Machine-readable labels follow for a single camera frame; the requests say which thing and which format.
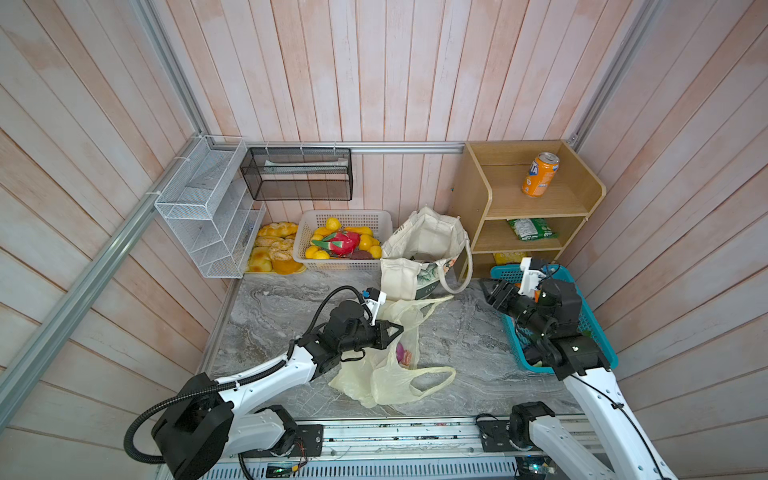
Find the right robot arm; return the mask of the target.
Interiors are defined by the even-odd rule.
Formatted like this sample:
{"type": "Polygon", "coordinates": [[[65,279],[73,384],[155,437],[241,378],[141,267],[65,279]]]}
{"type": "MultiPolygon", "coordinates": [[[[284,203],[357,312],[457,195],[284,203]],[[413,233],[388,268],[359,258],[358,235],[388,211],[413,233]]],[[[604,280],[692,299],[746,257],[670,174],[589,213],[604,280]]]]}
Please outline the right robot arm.
{"type": "Polygon", "coordinates": [[[576,286],[545,278],[531,295],[505,280],[484,279],[486,302],[514,326],[576,399],[610,463],[604,465],[563,428],[545,403],[512,408],[508,436],[519,450],[540,450],[572,479],[672,479],[674,473],[626,403],[603,350],[578,328],[576,286]]]}

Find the purple onion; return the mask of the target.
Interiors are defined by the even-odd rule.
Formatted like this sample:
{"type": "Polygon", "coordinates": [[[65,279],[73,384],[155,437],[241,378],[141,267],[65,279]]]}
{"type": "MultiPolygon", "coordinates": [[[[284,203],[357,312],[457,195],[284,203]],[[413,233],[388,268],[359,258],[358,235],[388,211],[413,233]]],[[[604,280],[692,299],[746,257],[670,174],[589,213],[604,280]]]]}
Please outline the purple onion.
{"type": "Polygon", "coordinates": [[[398,343],[396,347],[396,359],[400,366],[410,368],[413,362],[413,353],[406,349],[402,343],[398,343]]]}

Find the yellow plastic bag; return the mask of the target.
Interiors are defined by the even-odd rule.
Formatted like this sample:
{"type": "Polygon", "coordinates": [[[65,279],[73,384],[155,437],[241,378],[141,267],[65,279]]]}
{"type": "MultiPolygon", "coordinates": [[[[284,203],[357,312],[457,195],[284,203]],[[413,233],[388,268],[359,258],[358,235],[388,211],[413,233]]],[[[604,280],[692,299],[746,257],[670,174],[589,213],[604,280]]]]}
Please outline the yellow plastic bag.
{"type": "Polygon", "coordinates": [[[404,332],[385,350],[368,348],[360,361],[345,363],[329,386],[365,408],[413,403],[451,385],[456,370],[450,366],[420,368],[419,327],[450,295],[422,300],[397,300],[381,307],[378,317],[400,324],[404,332]],[[413,353],[410,368],[396,359],[398,343],[413,353]]]}

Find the canvas tote bag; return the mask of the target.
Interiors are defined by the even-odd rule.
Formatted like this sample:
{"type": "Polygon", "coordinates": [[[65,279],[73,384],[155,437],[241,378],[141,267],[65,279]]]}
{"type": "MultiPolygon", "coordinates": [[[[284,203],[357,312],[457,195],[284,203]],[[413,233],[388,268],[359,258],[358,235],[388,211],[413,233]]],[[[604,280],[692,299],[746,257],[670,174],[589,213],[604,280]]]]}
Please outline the canvas tote bag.
{"type": "Polygon", "coordinates": [[[394,300],[421,300],[437,287],[457,295],[471,278],[451,287],[446,275],[463,253],[469,255],[471,248],[460,219],[425,206],[412,212],[384,243],[380,289],[394,300]]]}

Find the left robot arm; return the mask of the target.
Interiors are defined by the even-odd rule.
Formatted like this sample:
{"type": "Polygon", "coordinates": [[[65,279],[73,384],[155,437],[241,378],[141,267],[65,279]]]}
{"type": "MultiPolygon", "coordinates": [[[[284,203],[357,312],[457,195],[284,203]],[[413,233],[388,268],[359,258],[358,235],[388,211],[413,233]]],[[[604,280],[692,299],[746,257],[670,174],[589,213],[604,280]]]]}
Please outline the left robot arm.
{"type": "Polygon", "coordinates": [[[190,378],[174,397],[142,412],[127,428],[123,449],[143,464],[166,465],[176,479],[199,479],[223,457],[250,451],[283,455],[297,426],[273,398],[306,385],[342,362],[387,349],[404,331],[379,320],[381,300],[344,300],[327,322],[312,320],[286,353],[244,372],[190,378]]]}

